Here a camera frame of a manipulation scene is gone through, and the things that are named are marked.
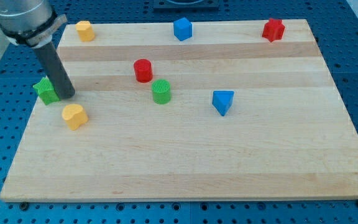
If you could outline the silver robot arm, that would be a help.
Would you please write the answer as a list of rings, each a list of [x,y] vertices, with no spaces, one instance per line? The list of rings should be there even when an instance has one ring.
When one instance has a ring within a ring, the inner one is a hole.
[[[0,28],[14,45],[41,48],[66,22],[48,0],[0,0]]]

